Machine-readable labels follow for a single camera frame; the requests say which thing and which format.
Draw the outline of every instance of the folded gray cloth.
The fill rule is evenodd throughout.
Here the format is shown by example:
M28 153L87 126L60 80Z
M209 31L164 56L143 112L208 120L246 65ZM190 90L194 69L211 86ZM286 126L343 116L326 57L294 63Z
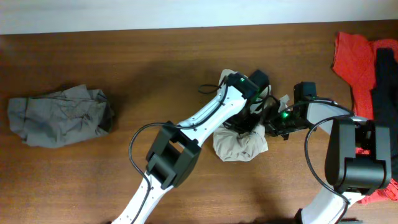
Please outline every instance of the folded gray cloth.
M49 148L107 135L114 115L101 90L80 85L44 96L12 98L10 129L29 146Z

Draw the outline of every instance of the red fabric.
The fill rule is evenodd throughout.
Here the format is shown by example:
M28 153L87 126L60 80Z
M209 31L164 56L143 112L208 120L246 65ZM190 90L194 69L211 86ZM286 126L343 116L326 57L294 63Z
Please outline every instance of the red fabric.
M351 35L340 32L335 41L335 62L333 70L344 79L353 90L354 112L358 116L374 119L371 90L376 87L374 63L378 48L391 48L398 61L398 41L392 39L370 42L361 35ZM363 149L357 149L358 154L364 154ZM384 190L377 190L360 203L379 202L383 200L398 200L398 183L391 183Z

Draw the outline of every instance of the white wall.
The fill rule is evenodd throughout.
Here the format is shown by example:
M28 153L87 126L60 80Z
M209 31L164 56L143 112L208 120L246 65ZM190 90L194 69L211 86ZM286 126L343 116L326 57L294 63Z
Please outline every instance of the white wall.
M0 34L398 19L398 0L0 0Z

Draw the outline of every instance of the black fabric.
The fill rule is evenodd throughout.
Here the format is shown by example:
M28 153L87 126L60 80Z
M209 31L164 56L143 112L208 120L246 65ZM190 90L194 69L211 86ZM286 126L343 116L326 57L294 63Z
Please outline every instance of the black fabric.
M377 50L375 68L374 119L390 127L392 177L398 180L398 63L392 49Z

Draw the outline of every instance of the wooden table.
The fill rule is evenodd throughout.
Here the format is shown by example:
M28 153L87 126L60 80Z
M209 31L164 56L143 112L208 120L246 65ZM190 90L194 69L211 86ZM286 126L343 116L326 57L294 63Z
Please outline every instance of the wooden table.
M191 116L212 95L224 68L269 75L273 94L316 82L318 95L351 106L349 86L331 69L336 32L398 39L398 21L336 22L197 29L122 30L0 37L0 223L105 223L116 218L142 178L127 146L143 124ZM7 99L87 84L116 112L113 132L60 149L29 147L9 130ZM144 167L157 129L142 133L133 156ZM320 185L305 163L306 132L267 137L251 162L222 162L203 145L191 176L158 204L148 223L251 223L293 217ZM310 156L323 174L328 136L313 135ZM398 204L354 205L346 217L397 223Z

